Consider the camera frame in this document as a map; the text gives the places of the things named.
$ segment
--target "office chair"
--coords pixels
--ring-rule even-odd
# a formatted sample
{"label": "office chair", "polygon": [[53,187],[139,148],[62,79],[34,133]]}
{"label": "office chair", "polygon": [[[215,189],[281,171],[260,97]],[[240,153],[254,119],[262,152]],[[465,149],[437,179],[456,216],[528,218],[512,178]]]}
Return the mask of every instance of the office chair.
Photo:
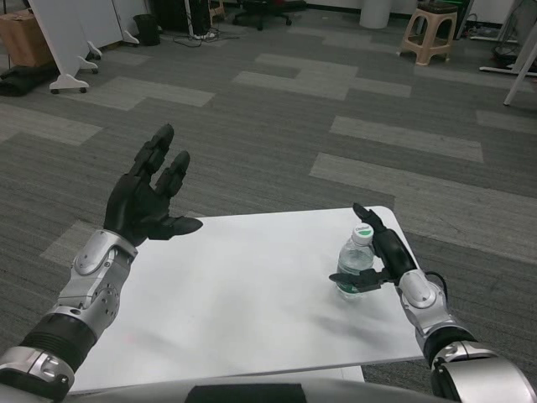
{"label": "office chair", "polygon": [[232,23],[238,25],[238,19],[247,16],[258,16],[258,31],[263,30],[263,21],[267,15],[285,18],[285,24],[291,25],[293,22],[290,18],[282,13],[284,11],[285,1],[282,0],[237,0],[238,4],[244,10],[235,16]]}

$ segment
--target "silver robotic forearm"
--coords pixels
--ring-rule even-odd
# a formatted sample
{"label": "silver robotic forearm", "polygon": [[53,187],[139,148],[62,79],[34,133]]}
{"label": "silver robotic forearm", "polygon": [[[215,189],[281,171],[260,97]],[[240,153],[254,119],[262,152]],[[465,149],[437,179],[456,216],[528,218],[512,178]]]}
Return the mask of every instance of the silver robotic forearm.
{"label": "silver robotic forearm", "polygon": [[57,304],[23,342],[0,357],[0,383],[59,399],[87,353],[117,316],[121,289],[137,250],[99,230],[73,261]]}
{"label": "silver robotic forearm", "polygon": [[49,314],[84,322],[98,340],[117,316],[119,297],[138,251],[110,231],[96,231],[78,253],[70,280]]}
{"label": "silver robotic forearm", "polygon": [[476,341],[449,313],[445,293],[423,271],[404,273],[397,291],[431,366],[435,395],[465,403],[537,402],[520,369]]}

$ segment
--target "gray carpet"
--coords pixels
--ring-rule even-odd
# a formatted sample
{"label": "gray carpet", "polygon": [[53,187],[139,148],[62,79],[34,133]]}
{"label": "gray carpet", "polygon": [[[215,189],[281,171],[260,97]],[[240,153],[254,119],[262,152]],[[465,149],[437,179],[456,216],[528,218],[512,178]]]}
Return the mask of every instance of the gray carpet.
{"label": "gray carpet", "polygon": [[[490,44],[463,40],[448,64],[416,68],[394,53],[405,21],[293,20],[221,24],[240,39],[199,49],[122,47],[99,75],[80,74],[85,95],[0,99],[0,351],[54,303],[115,181],[172,123],[173,151],[192,155],[175,213],[393,208],[421,266],[446,277],[453,311],[537,385],[535,86],[506,108],[513,78],[478,72]],[[363,371],[430,391],[421,361]]]}

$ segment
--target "white trash bin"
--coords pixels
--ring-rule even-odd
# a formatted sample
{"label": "white trash bin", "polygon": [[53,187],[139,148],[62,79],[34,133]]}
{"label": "white trash bin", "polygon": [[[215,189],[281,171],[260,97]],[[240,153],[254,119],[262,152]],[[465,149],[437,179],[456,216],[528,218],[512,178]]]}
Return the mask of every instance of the white trash bin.
{"label": "white trash bin", "polygon": [[363,0],[360,25],[371,29],[386,28],[391,10],[392,0]]}

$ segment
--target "beige stool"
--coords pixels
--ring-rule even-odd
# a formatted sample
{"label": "beige stool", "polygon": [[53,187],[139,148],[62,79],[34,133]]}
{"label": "beige stool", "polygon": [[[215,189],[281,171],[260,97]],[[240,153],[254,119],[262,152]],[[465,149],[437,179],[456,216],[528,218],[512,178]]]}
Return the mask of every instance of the beige stool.
{"label": "beige stool", "polygon": [[226,11],[224,10],[224,2],[223,0],[218,1],[218,7],[211,8],[211,1],[209,1],[209,17],[211,18],[211,26],[212,26],[212,18],[221,15],[224,19],[226,19]]}
{"label": "beige stool", "polygon": [[[404,33],[399,55],[405,50],[415,52],[416,65],[428,65],[434,55],[446,55],[446,61],[449,61],[456,29],[456,10],[456,6],[446,3],[419,5]],[[420,35],[414,34],[414,23],[418,17],[427,21],[427,29]],[[447,39],[437,38],[438,28],[444,21],[451,21],[450,34]]]}

